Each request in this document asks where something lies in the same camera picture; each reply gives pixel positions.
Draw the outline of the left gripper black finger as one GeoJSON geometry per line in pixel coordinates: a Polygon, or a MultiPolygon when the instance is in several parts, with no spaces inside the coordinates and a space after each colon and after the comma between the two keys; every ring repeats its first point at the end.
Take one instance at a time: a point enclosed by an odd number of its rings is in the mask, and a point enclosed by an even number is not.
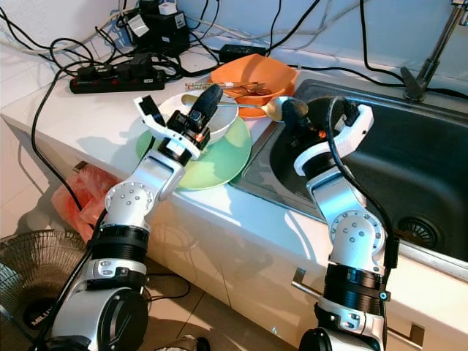
{"type": "Polygon", "coordinates": [[[196,129],[206,129],[208,121],[214,114],[214,88],[207,88],[202,91],[195,100],[195,127],[196,129]]]}
{"type": "Polygon", "coordinates": [[[223,88],[219,84],[213,84],[207,89],[207,121],[213,120],[214,114],[224,96],[223,88]]]}

